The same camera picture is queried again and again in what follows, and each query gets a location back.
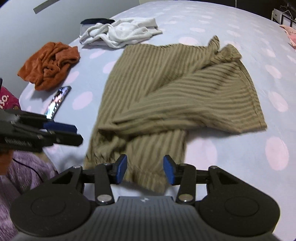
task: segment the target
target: bed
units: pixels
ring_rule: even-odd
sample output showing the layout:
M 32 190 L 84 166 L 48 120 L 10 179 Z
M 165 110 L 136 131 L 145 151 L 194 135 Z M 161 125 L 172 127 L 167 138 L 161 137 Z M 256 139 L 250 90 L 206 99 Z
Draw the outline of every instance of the bed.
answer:
M 145 41 L 153 45 L 183 43 L 207 45 L 217 35 L 221 46 L 234 45 L 242 54 L 261 103 L 268 129 L 243 135 L 229 135 L 212 129 L 188 134 L 185 162 L 197 169 L 210 165 L 238 178 L 273 197 L 281 208 L 275 235 L 281 240 L 296 238 L 296 53 L 285 32 L 275 22 L 252 13 L 223 5 L 197 1 L 158 1 L 124 11 L 113 19 L 155 17 L 163 34 Z M 63 86 L 72 90 L 55 116 L 55 121 L 76 125 L 84 138 L 80 147 L 54 145 L 44 152 L 63 171 L 82 165 L 92 127 L 95 123 L 108 74 L 124 49 L 82 47 L 78 39 L 80 62 Z M 23 110 L 44 113 L 56 90 L 34 91 L 28 84 L 20 97 Z M 124 183 L 112 187 L 118 196 L 157 195 L 136 185 Z M 166 195 L 175 196 L 176 188 Z M 94 198 L 93 185 L 86 185 L 88 198 Z M 197 199 L 206 195 L 204 185 L 197 185 Z

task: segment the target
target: person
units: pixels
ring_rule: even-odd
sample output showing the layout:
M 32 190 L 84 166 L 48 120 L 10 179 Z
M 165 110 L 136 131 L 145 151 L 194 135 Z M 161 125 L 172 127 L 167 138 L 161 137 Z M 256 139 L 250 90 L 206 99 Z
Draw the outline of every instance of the person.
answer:
M 55 175 L 55 167 L 33 153 L 0 150 L 0 241 L 9 241 L 18 233 L 9 215 L 12 202 Z

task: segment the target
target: metal screw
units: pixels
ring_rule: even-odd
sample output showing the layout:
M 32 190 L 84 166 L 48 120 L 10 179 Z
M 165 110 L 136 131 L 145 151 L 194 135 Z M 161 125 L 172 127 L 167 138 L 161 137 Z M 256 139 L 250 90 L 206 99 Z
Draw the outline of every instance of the metal screw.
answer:
M 108 194 L 102 194 L 97 196 L 97 200 L 101 203 L 109 202 L 112 200 L 112 197 Z
M 182 202 L 190 202 L 193 200 L 193 196 L 190 195 L 190 194 L 181 194 L 179 196 L 179 199 L 182 201 Z

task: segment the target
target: purple sweater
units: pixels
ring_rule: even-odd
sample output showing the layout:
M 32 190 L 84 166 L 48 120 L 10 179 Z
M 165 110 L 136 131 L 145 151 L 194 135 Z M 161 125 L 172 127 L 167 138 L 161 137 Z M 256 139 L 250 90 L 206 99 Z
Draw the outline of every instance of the purple sweater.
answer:
M 50 179 L 57 174 L 52 164 L 45 163 L 30 152 L 15 151 L 13 157 L 35 169 L 43 180 Z M 11 162 L 7 175 L 0 175 L 0 241 L 9 241 L 17 234 L 9 216 L 13 200 L 40 183 L 34 171 L 14 161 Z

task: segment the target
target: pink fabric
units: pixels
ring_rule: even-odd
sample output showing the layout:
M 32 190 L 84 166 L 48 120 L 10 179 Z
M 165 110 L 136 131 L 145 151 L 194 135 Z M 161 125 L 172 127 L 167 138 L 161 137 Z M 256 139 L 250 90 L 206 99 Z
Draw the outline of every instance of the pink fabric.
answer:
M 284 29 L 290 39 L 292 47 L 296 49 L 296 30 L 286 25 L 280 25 L 280 27 Z

